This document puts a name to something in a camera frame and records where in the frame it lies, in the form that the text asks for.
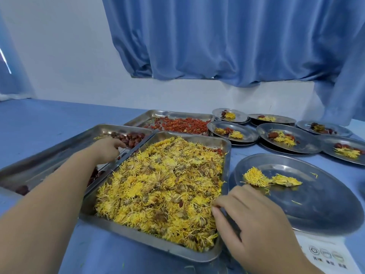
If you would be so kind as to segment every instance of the person's left arm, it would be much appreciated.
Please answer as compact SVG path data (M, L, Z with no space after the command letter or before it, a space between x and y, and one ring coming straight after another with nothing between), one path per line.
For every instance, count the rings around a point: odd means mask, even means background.
M98 164L119 156L118 139L72 155L0 219L0 273L57 273Z

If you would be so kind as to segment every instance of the blue tablecloth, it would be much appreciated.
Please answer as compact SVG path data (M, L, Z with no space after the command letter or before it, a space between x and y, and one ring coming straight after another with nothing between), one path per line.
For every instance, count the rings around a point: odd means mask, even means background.
M0 168L52 147L97 124L123 125L144 110L45 100L11 100L0 103ZM270 153L259 145L233 148L231 172L244 157ZM329 172L362 202L359 184L365 182L365 168L343 164L325 155L300 156ZM0 213L8 210L19 195L0 189ZM365 274L365 228L346 237L346 246ZM223 261L192 264L159 250L78 221L67 248L60 273L224 273ZM233 272L239 273L236 264Z

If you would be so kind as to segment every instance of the wall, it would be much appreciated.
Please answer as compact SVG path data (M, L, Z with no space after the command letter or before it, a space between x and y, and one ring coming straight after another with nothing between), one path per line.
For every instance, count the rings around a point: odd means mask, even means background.
M102 0L0 0L0 11L40 99L206 113L231 107L295 119L323 111L313 82L235 88L131 78L112 45Z

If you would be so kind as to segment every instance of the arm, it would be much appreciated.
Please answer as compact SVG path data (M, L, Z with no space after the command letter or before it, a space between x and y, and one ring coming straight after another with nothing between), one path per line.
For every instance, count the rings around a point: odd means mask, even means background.
M252 274L324 274L303 254L282 209L250 185L236 186L212 207L232 256ZM239 226L240 239L217 207Z
M57 273L97 164L115 159L118 139L72 155L0 219L0 273Z

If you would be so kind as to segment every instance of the tray of goji berries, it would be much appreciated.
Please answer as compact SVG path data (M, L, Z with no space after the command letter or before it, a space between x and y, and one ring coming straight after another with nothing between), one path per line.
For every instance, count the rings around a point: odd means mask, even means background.
M214 118L212 114L149 110L125 123L124 126L208 135L207 124L214 121Z

